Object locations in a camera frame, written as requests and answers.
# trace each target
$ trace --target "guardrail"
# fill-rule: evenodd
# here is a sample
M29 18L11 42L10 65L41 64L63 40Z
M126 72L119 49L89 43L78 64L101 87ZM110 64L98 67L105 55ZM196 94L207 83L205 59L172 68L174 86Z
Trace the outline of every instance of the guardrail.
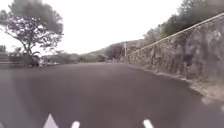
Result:
M24 66L24 62L0 62L0 68L19 68Z

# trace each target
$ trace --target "roadside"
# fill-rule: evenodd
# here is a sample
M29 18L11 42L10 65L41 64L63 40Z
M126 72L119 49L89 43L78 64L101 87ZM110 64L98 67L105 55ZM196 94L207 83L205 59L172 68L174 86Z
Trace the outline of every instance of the roadside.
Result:
M138 68L138 69L142 69L144 71L152 72L156 75L169 76L172 78L186 81L190 84L191 89L199 92L200 94L204 95L208 99L224 101L224 83L221 81L208 82L208 81L202 81L202 80L189 80L189 79L186 79L186 78L183 78L183 77L180 77L177 75L173 75L173 74L152 71L152 70L148 70L146 68L141 68L141 67L133 66L130 64L128 64L128 65L133 68Z

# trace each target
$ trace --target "overcast sky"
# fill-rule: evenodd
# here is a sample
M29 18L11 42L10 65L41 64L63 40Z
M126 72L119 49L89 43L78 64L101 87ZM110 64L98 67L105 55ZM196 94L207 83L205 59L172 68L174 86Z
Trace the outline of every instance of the overcast sky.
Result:
M12 0L1 0L0 9ZM177 12L182 0L43 0L63 17L64 34L58 49L87 53L110 44L143 38L150 28ZM20 45L0 33L0 44Z

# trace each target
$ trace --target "asphalt road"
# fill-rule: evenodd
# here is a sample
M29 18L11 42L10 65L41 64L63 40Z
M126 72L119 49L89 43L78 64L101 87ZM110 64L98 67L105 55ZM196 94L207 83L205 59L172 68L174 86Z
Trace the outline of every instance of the asphalt road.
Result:
M224 128L221 103L205 105L186 82L123 64L0 70L0 122L42 128Z

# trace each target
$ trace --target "road curve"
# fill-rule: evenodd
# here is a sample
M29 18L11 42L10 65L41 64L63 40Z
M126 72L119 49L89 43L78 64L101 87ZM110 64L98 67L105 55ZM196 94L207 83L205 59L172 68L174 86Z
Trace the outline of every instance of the road curve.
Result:
M123 64L1 70L0 85L0 121L11 127L40 128L51 113L60 128L143 128L144 119L155 128L224 128L221 105L205 105L188 83Z

